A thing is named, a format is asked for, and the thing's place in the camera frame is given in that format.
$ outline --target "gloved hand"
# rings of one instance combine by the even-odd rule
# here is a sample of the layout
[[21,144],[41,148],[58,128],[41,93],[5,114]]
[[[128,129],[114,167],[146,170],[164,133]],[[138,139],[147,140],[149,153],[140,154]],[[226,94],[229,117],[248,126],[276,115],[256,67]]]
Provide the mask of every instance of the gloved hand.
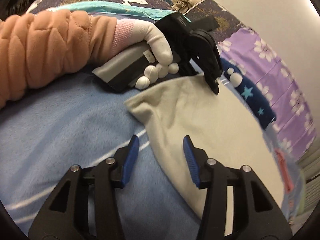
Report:
[[150,45],[156,60],[156,66],[149,65],[145,68],[144,76],[140,77],[135,87],[145,89],[158,78],[165,77],[168,73],[175,74],[179,67],[172,63],[172,52],[163,33],[151,22],[122,19],[116,24],[115,34],[111,44],[110,58],[123,51],[128,46],[146,40]]

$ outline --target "bed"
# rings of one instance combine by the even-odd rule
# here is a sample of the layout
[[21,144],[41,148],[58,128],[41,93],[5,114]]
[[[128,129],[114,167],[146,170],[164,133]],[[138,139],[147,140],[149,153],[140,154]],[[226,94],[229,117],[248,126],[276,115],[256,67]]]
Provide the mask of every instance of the bed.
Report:
[[[37,13],[81,1],[91,0],[37,0],[28,11]],[[170,5],[161,0],[103,1],[172,10]],[[251,77],[253,71],[242,67],[243,64],[239,62],[245,61],[245,57],[232,61],[236,53],[229,44],[234,41],[228,39],[239,40],[234,35],[239,33],[251,38],[258,35],[212,0],[196,5],[186,17],[192,21],[207,14],[214,14],[220,24],[220,28],[212,35],[221,48],[221,57],[243,68],[245,74]],[[284,69],[287,77],[291,77],[285,66]],[[86,66],[76,74],[63,76],[43,89],[30,91],[22,100],[10,102],[1,110],[0,198],[5,208],[21,230],[27,233],[44,200],[71,165],[97,165],[112,156],[117,148],[126,145],[132,134],[137,134],[140,154],[131,183],[125,190],[116,192],[122,225],[126,235],[130,236],[128,239],[195,239],[200,219],[164,175],[153,156],[144,127],[123,107],[126,99],[139,92],[129,90],[115,95],[107,87],[101,86],[91,70],[91,66]],[[246,105],[224,76],[221,82]],[[267,97],[269,91],[265,87],[263,84],[261,92]],[[275,108],[276,114],[282,110]],[[304,126],[306,120],[299,123]],[[309,138],[315,137],[315,130],[308,134],[309,130],[307,143],[311,141]],[[294,190],[285,194],[281,208],[287,220],[293,220],[298,212],[303,188],[295,160],[304,153],[307,143],[304,145],[303,141],[303,150],[297,147],[291,155],[290,140],[287,138],[285,141],[279,132],[270,125],[264,135],[268,146],[279,145],[287,153],[285,161]]]

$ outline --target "light blue star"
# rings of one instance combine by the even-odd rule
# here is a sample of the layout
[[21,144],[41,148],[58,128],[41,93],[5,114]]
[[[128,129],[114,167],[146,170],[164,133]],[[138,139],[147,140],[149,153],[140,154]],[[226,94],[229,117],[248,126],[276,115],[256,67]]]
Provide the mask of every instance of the light blue star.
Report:
[[259,108],[259,111],[258,111],[259,116],[264,114],[263,110],[264,110],[263,108],[261,107]]
[[253,87],[247,88],[246,86],[244,86],[244,92],[241,94],[241,96],[244,97],[244,100],[247,101],[248,97],[253,97],[253,94],[251,93],[252,89]]

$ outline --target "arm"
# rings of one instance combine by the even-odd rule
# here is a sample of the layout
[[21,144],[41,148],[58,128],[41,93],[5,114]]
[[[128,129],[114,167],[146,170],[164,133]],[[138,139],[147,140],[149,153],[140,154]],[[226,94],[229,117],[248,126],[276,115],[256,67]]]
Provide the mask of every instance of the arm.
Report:
[[14,15],[0,22],[0,108],[20,99],[27,88],[77,72],[88,60],[105,63],[116,24],[116,18],[68,10]]

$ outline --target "beige cloth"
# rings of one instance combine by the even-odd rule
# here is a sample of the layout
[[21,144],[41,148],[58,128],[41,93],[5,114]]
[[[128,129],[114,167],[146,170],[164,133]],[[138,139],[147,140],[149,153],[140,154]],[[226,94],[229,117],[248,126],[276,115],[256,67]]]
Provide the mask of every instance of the beige cloth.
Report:
[[194,5],[202,0],[172,0],[173,8],[181,13],[186,13]]
[[[206,190],[191,180],[182,140],[190,135],[195,147],[223,165],[250,165],[281,207],[284,186],[262,130],[233,93],[220,84],[215,95],[203,75],[162,82],[125,102],[142,122],[158,163],[190,207],[201,217]],[[226,233],[232,232],[233,198],[228,198]]]
[[68,10],[13,15],[0,22],[0,109],[27,88],[77,72],[89,59],[105,63],[116,24],[116,18]]

